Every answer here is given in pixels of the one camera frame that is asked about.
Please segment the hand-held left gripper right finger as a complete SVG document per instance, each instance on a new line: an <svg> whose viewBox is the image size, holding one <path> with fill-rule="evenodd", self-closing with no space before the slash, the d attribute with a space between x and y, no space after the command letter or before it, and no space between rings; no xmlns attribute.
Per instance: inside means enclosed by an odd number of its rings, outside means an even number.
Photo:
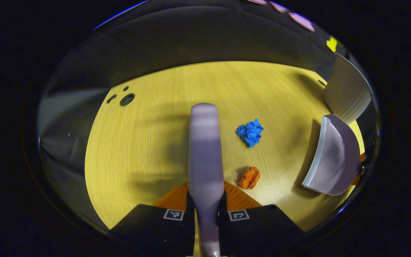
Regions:
<svg viewBox="0 0 411 257"><path fill-rule="evenodd" d="M287 256L304 232L274 204L261 205L224 182L218 207L220 253L228 257Z"/></svg>

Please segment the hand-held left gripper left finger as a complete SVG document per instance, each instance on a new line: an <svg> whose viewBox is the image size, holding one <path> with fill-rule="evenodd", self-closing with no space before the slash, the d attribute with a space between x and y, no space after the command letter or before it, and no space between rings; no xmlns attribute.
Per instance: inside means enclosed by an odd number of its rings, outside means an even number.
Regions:
<svg viewBox="0 0 411 257"><path fill-rule="evenodd" d="M193 256L195 206L188 183L174 188L152 205L138 204L110 233L149 256Z"/></svg>

